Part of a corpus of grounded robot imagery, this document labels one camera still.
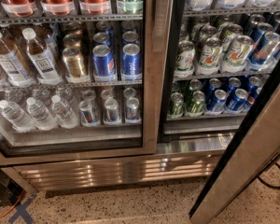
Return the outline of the small can right front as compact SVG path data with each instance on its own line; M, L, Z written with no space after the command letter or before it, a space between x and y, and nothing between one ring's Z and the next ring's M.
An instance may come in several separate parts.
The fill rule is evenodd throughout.
M125 103L125 119L128 123L139 123L140 117L140 103L135 97L128 98Z

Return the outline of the white 7up can left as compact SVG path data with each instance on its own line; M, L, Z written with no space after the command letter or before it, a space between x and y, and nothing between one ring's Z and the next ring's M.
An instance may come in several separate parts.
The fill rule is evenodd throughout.
M222 53L222 42L216 38L208 38L198 59L195 74L196 75L211 75L218 71L219 59Z

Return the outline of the stainless steel fridge base grille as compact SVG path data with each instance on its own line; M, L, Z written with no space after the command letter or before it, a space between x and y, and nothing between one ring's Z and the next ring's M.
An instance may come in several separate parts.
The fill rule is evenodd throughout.
M30 193L83 189L210 175L219 152L142 156L109 160L64 161L6 167L4 172Z

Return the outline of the tea bottle far left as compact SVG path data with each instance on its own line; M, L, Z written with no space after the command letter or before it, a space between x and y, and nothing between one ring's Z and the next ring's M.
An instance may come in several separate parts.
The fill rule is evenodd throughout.
M30 87L35 83L34 71L12 38L0 32L0 65L16 87Z

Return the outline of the small can middle front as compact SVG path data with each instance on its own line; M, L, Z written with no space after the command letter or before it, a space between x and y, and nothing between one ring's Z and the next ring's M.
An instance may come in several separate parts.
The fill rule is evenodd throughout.
M119 103L114 98L109 98L104 103L104 123L109 125L121 123Z

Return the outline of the water bottle middle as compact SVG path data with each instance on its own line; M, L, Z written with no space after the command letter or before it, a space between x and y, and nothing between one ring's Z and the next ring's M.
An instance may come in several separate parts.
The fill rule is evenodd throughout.
M29 97L26 100L26 108L29 115L34 119L37 129L49 131L58 126L57 120L41 100Z

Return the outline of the glass fridge door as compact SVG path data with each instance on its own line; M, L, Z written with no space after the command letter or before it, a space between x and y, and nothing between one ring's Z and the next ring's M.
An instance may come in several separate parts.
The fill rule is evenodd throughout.
M190 209L191 223L208 224L279 159L280 61Z
M58 126L49 131L39 130L35 126L32 131L21 133L0 113L0 164L139 155L155 149L172 0L143 0L142 12L138 14L121 13L118 0L110 0L108 13L83 13L79 0L74 0L75 11L62 16L46 12L41 6L42 0L35 0L37 11L27 17L8 15L1 5L2 1L0 32L12 38L23 52L34 71L35 83L30 87L13 86L0 65L0 101L15 102L29 115L26 100L29 97L41 100L57 120ZM26 53L26 40L22 35L22 30L27 27L33 28L50 47L62 77L59 84L42 84L38 80L38 72ZM137 80L121 78L122 48L130 43L138 45L141 52L142 78ZM111 49L117 81L95 81L92 50L98 45ZM67 81L63 50L69 47L80 48L90 82L74 84ZM68 101L77 115L78 126L72 129L60 126L51 106L53 95ZM125 103L131 97L137 98L140 103L139 123L128 123L125 119ZM104 123L104 103L109 98L119 103L119 124ZM84 100L97 104L99 125L82 125L78 106Z

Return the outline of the water bottle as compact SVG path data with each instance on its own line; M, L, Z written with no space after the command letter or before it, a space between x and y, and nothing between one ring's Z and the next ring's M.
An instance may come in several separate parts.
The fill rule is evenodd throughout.
M57 120L41 100L29 97L26 100L26 108L29 115L34 119L37 129L49 131L58 126Z
M51 101L52 110L54 111L61 127L72 129L78 126L77 115L67 100L59 95L53 95Z
M15 102L1 100L0 113L18 132L30 132L35 129L35 121Z

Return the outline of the water bottle right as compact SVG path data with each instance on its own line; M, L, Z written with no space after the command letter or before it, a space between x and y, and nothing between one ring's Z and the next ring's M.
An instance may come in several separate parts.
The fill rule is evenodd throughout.
M72 129L78 126L77 115L67 100L59 95L53 95L51 101L52 110L54 111L61 127Z

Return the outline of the blue tape cross mark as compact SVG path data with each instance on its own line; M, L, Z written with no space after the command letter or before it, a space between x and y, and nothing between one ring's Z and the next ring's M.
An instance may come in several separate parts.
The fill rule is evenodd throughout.
M15 224L15 221L21 217L25 224L34 224L34 219L27 211L27 207L33 202L36 198L35 194L32 194L24 203L20 203L16 206L16 212L13 216L8 220L9 224Z

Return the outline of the small can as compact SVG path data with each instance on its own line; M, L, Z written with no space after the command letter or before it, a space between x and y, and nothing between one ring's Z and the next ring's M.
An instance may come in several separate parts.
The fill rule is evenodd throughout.
M109 98L104 103L104 123L109 125L121 123L119 103L114 98Z
M125 119L128 123L139 123L140 117L140 103L135 97L128 98L125 103Z
M79 113L83 126L91 127L100 124L97 104L90 100L84 100L79 103Z

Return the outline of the blue pepsi can right front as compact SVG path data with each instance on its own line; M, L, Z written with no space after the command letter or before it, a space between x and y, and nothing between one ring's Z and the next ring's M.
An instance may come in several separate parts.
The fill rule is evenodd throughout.
M141 52L138 45L130 43L122 48L121 78L137 80L142 78Z

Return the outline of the small can left front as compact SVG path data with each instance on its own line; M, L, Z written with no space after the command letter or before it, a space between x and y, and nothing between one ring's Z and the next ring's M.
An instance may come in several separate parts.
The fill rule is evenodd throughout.
M100 124L97 104L90 100L84 100L79 103L79 113L83 126L91 127Z

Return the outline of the gold soda can front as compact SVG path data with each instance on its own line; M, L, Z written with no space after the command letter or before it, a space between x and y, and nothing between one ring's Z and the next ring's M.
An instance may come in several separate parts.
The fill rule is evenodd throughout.
M69 47L63 50L63 64L66 68L66 79L69 83L90 82L90 76L80 48Z

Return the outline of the tea bottle white cap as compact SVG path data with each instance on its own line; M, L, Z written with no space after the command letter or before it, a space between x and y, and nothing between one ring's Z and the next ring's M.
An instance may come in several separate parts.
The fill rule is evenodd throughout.
M38 80L42 84L59 84L62 81L59 67L45 40L30 27L24 28L22 35L26 40L26 53L38 72Z

